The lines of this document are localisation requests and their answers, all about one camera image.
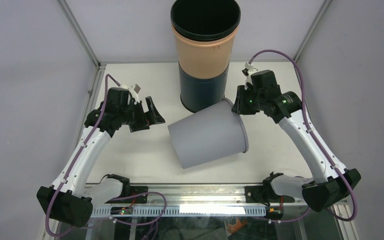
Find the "black ribbed plastic bucket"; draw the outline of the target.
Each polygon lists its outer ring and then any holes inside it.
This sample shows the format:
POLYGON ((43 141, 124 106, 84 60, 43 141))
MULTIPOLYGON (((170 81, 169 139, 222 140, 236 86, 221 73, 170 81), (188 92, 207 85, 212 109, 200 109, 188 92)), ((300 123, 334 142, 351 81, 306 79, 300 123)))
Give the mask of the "black ribbed plastic bucket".
POLYGON ((241 9, 235 0, 176 0, 170 20, 181 36, 198 42, 221 40, 239 26, 241 9))

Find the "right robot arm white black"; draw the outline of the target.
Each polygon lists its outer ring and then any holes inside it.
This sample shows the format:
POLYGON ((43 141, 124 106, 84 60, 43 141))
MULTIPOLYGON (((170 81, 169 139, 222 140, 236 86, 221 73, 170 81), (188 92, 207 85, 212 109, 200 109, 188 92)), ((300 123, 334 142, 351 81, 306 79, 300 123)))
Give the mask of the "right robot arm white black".
POLYGON ((326 210, 350 195, 361 180, 355 168, 348 168, 334 157, 317 130, 304 118, 301 99, 293 91, 281 92, 271 70, 243 69, 244 85, 237 87, 232 112, 255 115, 263 112, 280 126, 295 144, 312 176, 292 177, 271 173, 262 181, 259 197, 264 204, 281 196, 302 199, 315 212, 326 210))

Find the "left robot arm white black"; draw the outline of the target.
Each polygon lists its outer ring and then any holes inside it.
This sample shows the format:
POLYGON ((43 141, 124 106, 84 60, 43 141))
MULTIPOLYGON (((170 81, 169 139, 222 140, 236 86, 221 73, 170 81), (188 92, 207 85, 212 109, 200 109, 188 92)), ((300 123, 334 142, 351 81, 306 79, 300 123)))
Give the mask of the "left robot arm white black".
POLYGON ((85 186, 101 152, 122 126, 128 126, 133 133, 166 122, 151 96, 145 102, 147 111, 132 89, 112 87, 99 108, 88 114, 81 139, 67 164, 50 186, 41 186, 37 191, 38 202, 49 219, 81 228, 93 210, 110 201, 125 203, 134 195, 130 180, 116 174, 89 189, 85 186))

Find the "grey plastic bucket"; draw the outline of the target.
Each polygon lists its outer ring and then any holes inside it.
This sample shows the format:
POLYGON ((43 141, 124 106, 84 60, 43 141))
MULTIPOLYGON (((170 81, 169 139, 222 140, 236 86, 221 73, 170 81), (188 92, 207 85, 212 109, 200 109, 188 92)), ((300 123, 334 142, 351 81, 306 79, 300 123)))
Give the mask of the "grey plastic bucket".
POLYGON ((249 139, 233 103, 220 102, 180 119, 168 128, 183 169, 189 169, 249 150, 249 139))

